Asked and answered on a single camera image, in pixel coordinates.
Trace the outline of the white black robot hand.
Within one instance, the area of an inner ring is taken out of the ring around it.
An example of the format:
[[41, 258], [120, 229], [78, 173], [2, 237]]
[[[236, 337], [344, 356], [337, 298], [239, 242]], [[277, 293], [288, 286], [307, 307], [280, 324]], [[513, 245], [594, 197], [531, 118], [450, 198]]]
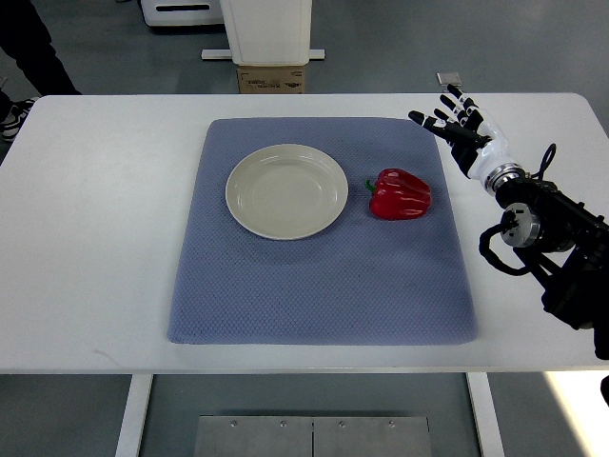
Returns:
[[505, 135], [491, 116], [454, 85], [440, 96], [447, 112], [434, 109], [432, 115], [411, 110], [410, 120], [444, 140], [461, 172], [484, 183], [497, 167], [510, 161]]

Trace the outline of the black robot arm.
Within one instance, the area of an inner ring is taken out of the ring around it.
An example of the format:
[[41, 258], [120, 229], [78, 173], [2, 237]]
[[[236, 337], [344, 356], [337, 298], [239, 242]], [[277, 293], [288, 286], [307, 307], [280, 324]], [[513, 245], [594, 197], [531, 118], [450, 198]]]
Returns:
[[485, 187], [503, 209], [479, 241], [482, 257], [512, 276], [532, 274], [545, 312], [594, 331], [595, 354], [608, 359], [608, 225], [557, 186], [514, 164], [495, 168]]

